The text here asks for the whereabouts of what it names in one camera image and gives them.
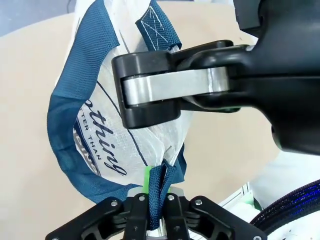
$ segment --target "beige tabletop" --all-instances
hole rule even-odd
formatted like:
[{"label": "beige tabletop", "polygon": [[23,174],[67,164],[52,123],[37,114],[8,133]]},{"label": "beige tabletop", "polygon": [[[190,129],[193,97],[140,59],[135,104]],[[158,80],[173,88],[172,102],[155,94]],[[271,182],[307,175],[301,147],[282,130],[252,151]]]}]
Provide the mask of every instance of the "beige tabletop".
[{"label": "beige tabletop", "polygon": [[[250,44],[228,5],[161,2],[183,47],[230,39]],[[43,240],[93,205],[60,170],[46,116],[60,75],[73,15],[30,25],[0,38],[0,239]],[[197,113],[186,139],[187,197],[221,201],[275,158],[270,124],[255,109]]]}]

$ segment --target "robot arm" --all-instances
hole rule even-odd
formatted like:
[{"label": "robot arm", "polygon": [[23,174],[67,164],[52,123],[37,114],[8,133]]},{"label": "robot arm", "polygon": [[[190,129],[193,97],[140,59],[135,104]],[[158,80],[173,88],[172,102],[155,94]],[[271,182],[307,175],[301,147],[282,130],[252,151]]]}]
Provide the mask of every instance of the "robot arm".
[{"label": "robot arm", "polygon": [[234,0],[239,28],[256,46],[221,40],[176,53],[112,62],[123,125],[149,127],[181,110],[260,110],[284,151],[320,155],[320,1]]}]

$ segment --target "round table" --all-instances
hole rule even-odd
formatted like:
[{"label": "round table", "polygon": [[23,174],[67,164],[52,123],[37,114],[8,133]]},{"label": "round table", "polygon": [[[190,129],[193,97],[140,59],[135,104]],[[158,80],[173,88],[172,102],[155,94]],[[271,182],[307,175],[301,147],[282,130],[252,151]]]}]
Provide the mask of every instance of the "round table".
[{"label": "round table", "polygon": [[[229,5],[160,2],[183,48],[220,39],[250,44]],[[0,239],[43,240],[93,203],[60,170],[46,127],[50,94],[71,37],[73,14],[0,38]],[[196,113],[185,141],[188,164],[180,184],[188,198],[221,201],[274,159],[271,126],[255,109]]]}]

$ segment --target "floor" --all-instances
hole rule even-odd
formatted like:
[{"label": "floor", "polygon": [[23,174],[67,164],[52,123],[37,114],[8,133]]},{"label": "floor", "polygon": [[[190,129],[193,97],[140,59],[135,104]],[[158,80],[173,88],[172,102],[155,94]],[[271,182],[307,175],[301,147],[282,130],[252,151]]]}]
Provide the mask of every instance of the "floor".
[{"label": "floor", "polygon": [[[158,0],[230,3],[232,0]],[[0,0],[0,37],[59,15],[72,13],[76,0]]]}]

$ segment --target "bag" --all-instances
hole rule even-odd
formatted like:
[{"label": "bag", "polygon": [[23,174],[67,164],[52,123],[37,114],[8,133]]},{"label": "bag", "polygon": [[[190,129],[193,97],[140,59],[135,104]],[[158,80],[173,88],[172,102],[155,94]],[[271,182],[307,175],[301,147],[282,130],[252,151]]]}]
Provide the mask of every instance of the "bag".
[{"label": "bag", "polygon": [[118,55],[178,51],[181,43],[167,16],[155,0],[78,0],[74,23],[47,114],[49,141],[62,171],[95,203],[124,200],[129,189],[143,184],[145,167],[163,160],[175,169],[167,184],[182,182],[192,112],[149,128],[125,129],[111,69]]}]

